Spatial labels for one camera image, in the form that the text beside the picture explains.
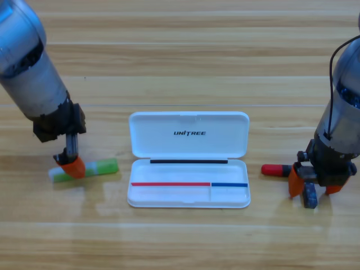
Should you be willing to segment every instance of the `black line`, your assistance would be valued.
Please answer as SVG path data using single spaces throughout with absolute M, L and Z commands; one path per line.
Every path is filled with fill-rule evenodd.
M 227 164 L 228 160 L 151 159 L 150 163 Z

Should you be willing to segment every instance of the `gray robot arm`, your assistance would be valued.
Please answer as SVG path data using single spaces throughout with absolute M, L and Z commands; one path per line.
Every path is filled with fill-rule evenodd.
M 77 135 L 86 132 L 85 116 L 46 50 L 44 27 L 23 0 L 0 1 L 0 84 L 33 122 L 41 142 L 66 135 L 66 148 L 54 158 L 68 165 L 78 158 Z

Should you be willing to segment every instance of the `case lid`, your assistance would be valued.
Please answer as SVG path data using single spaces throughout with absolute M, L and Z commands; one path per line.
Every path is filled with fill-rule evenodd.
M 136 112 L 132 151 L 139 158 L 240 158 L 248 147 L 249 117 L 238 111 Z

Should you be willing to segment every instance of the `wooden table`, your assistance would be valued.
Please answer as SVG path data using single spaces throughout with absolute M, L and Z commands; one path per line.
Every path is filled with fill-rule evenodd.
M 329 100 L 329 60 L 358 34 L 358 0 L 29 0 L 82 105 L 85 161 L 120 172 L 52 185 L 65 140 L 41 144 L 0 91 L 0 269 L 360 269 L 360 182 L 319 206 L 288 199 L 264 163 L 291 164 Z M 231 110 L 250 117 L 246 209 L 127 203 L 128 117 Z

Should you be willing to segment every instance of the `green marker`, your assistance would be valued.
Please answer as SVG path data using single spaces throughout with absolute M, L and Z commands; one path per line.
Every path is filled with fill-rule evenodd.
M 85 177 L 116 173 L 118 171 L 119 166 L 117 159 L 103 159 L 85 163 Z M 75 178 L 66 174 L 61 167 L 50 169 L 49 177 L 53 183 L 75 180 Z

